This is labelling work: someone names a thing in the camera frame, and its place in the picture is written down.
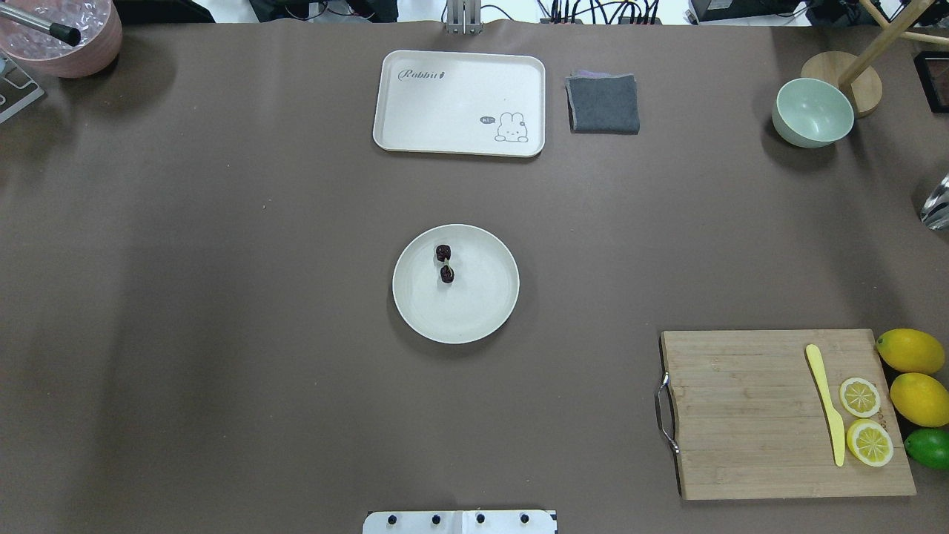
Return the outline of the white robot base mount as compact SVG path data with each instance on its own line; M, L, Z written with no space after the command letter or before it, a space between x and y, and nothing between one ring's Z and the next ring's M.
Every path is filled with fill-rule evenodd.
M548 510L393 510L376 511L363 521L363 533L557 533L555 511Z

